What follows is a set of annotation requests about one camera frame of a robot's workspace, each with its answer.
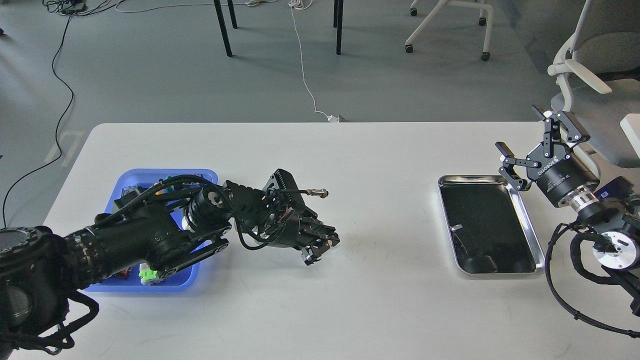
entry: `blue bin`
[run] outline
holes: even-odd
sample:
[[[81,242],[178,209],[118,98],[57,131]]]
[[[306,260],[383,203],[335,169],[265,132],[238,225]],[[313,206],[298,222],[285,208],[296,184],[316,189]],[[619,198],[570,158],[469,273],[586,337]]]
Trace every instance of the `blue bin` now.
[[[113,201],[122,197],[123,190],[132,186],[142,186],[148,188],[160,179],[166,179],[177,175],[198,175],[204,179],[217,184],[218,175],[208,169],[201,168],[135,168],[122,174],[116,182],[111,197],[104,210],[105,213],[113,212]],[[181,211],[174,211],[171,214],[173,220],[181,226]],[[142,285],[138,277],[138,266],[131,268],[131,273],[126,279],[110,277],[98,284],[89,286],[85,291],[92,292],[117,292],[117,293],[177,293],[185,290],[198,275],[199,264],[192,265],[177,274],[163,280],[155,285]]]

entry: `metal tray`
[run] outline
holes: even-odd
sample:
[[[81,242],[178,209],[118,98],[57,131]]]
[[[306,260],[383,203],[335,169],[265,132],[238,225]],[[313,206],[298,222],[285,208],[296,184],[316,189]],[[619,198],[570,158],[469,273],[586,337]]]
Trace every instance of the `metal tray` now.
[[[537,274],[544,255],[520,194],[500,175],[438,180],[456,264],[470,275]]]

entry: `white chair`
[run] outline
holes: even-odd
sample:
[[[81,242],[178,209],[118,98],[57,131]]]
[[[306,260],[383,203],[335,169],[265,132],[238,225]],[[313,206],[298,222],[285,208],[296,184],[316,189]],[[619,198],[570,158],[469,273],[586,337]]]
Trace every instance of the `white chair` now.
[[[552,109],[572,112],[591,135],[586,145],[592,149],[583,150],[618,167],[640,167],[620,126],[627,114],[640,113],[639,3],[587,0],[575,33],[547,72],[561,91],[551,100]],[[585,154],[581,158],[589,163]]]
[[[416,16],[418,14],[418,10],[416,6],[420,0],[414,0],[410,7],[411,16]],[[427,15],[426,18],[418,25],[418,28],[409,36],[408,39],[404,42],[404,50],[407,53],[413,52],[412,42],[415,38],[420,34],[420,32],[424,29],[425,26],[435,17],[435,15],[445,6],[459,6],[462,8],[474,8],[480,9],[480,19],[478,24],[480,26],[486,25],[486,32],[484,34],[484,46],[482,50],[482,56],[480,59],[483,61],[489,60],[491,54],[489,53],[489,41],[491,40],[491,30],[493,28],[493,8],[491,5],[485,3],[486,0],[475,0],[474,2],[470,1],[460,1],[460,0],[438,0],[438,3],[433,8],[433,10]]]

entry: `black cable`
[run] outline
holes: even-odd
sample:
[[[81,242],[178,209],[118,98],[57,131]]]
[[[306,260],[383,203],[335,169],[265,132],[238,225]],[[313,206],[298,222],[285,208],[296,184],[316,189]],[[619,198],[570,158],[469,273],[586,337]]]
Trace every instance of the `black cable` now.
[[[261,243],[258,246],[251,246],[251,245],[247,244],[244,241],[244,237],[242,235],[242,231],[240,230],[240,227],[243,226],[244,223],[242,223],[242,219],[240,219],[240,218],[235,218],[235,220],[236,220],[236,231],[238,232],[238,238],[240,239],[240,243],[242,244],[242,246],[244,246],[245,249],[247,249],[247,250],[260,250],[263,247],[267,246],[267,243]]]
[[[97,14],[97,13],[105,12],[105,11],[109,10],[110,8],[114,8],[115,6],[117,6],[117,5],[118,5],[118,3],[116,3],[116,4],[113,4],[113,5],[109,6],[109,7],[107,7],[107,8],[104,8],[104,9],[100,9],[100,10],[98,10],[98,9],[100,8],[100,6],[102,6],[102,4],[104,4],[104,3],[106,3],[106,2],[107,2],[107,0],[104,0],[100,5],[98,5],[98,6],[97,6],[96,8],[94,8],[93,10],[89,10],[88,12],[83,12],[83,13],[81,13],[81,14],[79,14],[79,15],[71,15],[71,16],[74,16],[74,17],[81,17],[81,16],[94,15],[94,14]]]
[[[120,218],[120,215],[122,215],[123,213],[130,211],[131,209],[135,208],[136,206],[139,206],[140,204],[143,203],[143,201],[151,198],[151,196],[153,196],[156,192],[169,188],[175,184],[186,184],[186,183],[195,183],[195,184],[204,184],[206,186],[208,186],[209,188],[211,188],[213,191],[215,191],[218,195],[220,195],[225,204],[228,204],[230,206],[231,201],[229,200],[229,197],[227,196],[227,194],[222,190],[222,188],[220,187],[220,185],[214,184],[212,182],[210,182],[209,180],[206,180],[200,176],[196,176],[196,175],[179,175],[179,176],[173,176],[167,180],[161,180],[158,184],[151,186],[150,188],[146,189],[145,191],[143,191],[140,195],[138,195],[137,197],[135,197],[132,201],[128,202],[125,206],[123,206],[122,208],[120,208],[118,211],[116,211],[113,214],[110,214],[108,217],[96,222],[94,224],[94,226],[102,226],[104,224],[108,224],[118,218]]]
[[[24,179],[25,177],[33,174],[34,172],[43,169],[45,167],[48,167],[49,165],[53,164],[54,162],[58,161],[61,157],[62,157],[62,147],[60,146],[60,141],[58,140],[58,129],[60,128],[60,123],[62,122],[62,118],[65,116],[65,114],[67,114],[67,111],[69,110],[69,108],[71,107],[71,104],[74,102],[74,98],[76,97],[73,89],[71,89],[71,86],[69,86],[69,84],[67,84],[66,81],[62,80],[58,74],[56,73],[56,67],[55,67],[55,63],[56,63],[56,58],[58,57],[58,55],[60,54],[60,51],[62,50],[62,45],[64,45],[65,43],[65,37],[67,35],[67,29],[69,28],[69,23],[71,22],[71,17],[69,17],[67,19],[67,25],[65,26],[65,30],[62,33],[62,40],[60,41],[60,46],[58,47],[58,51],[56,51],[56,54],[53,56],[53,59],[51,60],[51,70],[53,71],[53,75],[58,78],[58,80],[60,80],[71,92],[71,99],[69,100],[69,103],[67,104],[67,107],[65,108],[65,111],[62,113],[62,115],[60,115],[60,119],[58,119],[58,123],[56,124],[56,132],[55,132],[55,139],[56,139],[56,146],[58,147],[58,151],[60,152],[58,154],[58,156],[51,160],[50,162],[46,163],[45,165],[42,165],[41,167],[32,170],[30,172],[28,172],[27,174],[24,174],[20,179],[16,180],[10,187],[9,190],[7,190],[6,194],[4,195],[4,201],[2,203],[2,220],[4,223],[4,227],[6,227],[6,215],[4,212],[4,209],[6,207],[6,200],[9,197],[9,193],[11,192],[11,190],[13,189],[13,187],[20,182],[20,180]]]
[[[573,240],[571,240],[570,249],[570,257],[571,262],[573,264],[573,268],[575,271],[580,274],[583,278],[593,281],[596,284],[600,285],[618,285],[618,283],[610,276],[597,276],[596,274],[590,272],[589,270],[584,268],[582,264],[582,251],[580,249],[580,245],[585,240],[593,241],[595,236],[601,236],[599,234],[589,234],[589,233],[577,233]]]
[[[282,189],[278,191],[282,193],[304,193],[304,194],[307,193],[306,190],[300,190],[300,189]]]
[[[60,13],[74,7],[69,0],[48,0],[46,2],[42,0],[42,4],[47,7],[47,11],[50,13]]]
[[[565,310],[567,310],[571,315],[573,315],[573,319],[574,320],[580,320],[580,321],[586,322],[587,324],[589,324],[591,326],[595,326],[595,327],[597,327],[599,329],[607,330],[607,331],[611,331],[611,332],[617,332],[619,334],[630,336],[631,338],[640,337],[640,332],[633,331],[633,330],[619,329],[617,327],[613,327],[611,325],[607,325],[605,323],[599,322],[598,320],[592,319],[592,318],[586,316],[585,314],[582,314],[580,311],[576,310],[571,305],[569,305],[569,303],[564,301],[564,299],[556,291],[556,288],[554,287],[553,281],[551,280],[551,267],[550,267],[550,265],[551,265],[551,257],[552,257],[552,254],[553,254],[554,245],[556,244],[558,239],[560,239],[560,237],[565,232],[567,232],[568,230],[573,230],[576,233],[579,233],[580,231],[578,231],[578,229],[576,228],[577,225],[578,225],[578,221],[572,222],[570,224],[559,224],[556,227],[556,229],[554,230],[554,233],[552,234],[551,239],[549,240],[549,244],[548,244],[548,248],[547,248],[547,254],[545,256],[545,277],[547,278],[547,284],[549,285],[549,289],[551,290],[551,294],[553,294],[554,298],[556,298],[558,303],[560,303],[560,305]]]
[[[67,297],[71,301],[85,305],[89,309],[89,312],[68,325],[60,322],[58,324],[58,331],[44,338],[37,335],[22,334],[20,332],[7,332],[0,333],[0,340],[13,343],[15,346],[26,350],[42,350],[49,355],[57,355],[62,349],[74,347],[76,343],[71,337],[71,334],[92,321],[98,315],[100,307],[95,300],[77,290],[68,293]],[[49,347],[55,347],[56,350],[50,350],[48,349]]]

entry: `white cable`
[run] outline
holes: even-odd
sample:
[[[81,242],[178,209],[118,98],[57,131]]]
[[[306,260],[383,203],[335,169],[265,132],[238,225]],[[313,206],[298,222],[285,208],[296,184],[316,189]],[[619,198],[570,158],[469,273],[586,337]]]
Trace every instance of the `white cable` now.
[[[254,6],[258,6],[262,3],[275,3],[278,0],[246,0],[243,4],[249,6],[250,8]]]
[[[310,0],[309,1],[309,5],[305,6],[305,3],[303,2],[303,0],[289,0],[289,6],[292,9],[296,9],[296,10],[306,10],[309,8],[309,6],[311,6],[311,4],[314,3],[314,0]]]
[[[311,95],[311,99],[314,100],[314,113],[322,113],[326,116],[327,119],[329,119],[329,115],[325,114],[322,111],[318,111],[318,109],[316,108],[316,98],[314,97],[314,94],[311,94],[311,90],[309,90],[309,86],[307,85],[307,80],[305,79],[305,62],[302,60],[302,41],[300,40],[300,34],[298,33],[298,27],[296,27],[296,18],[293,15],[293,9],[295,9],[295,7],[291,6],[291,17],[293,18],[293,28],[296,30],[296,36],[298,36],[298,45],[300,45],[300,67],[302,68],[302,82],[304,82],[305,84],[305,88],[307,88],[307,91],[309,92],[309,95]]]

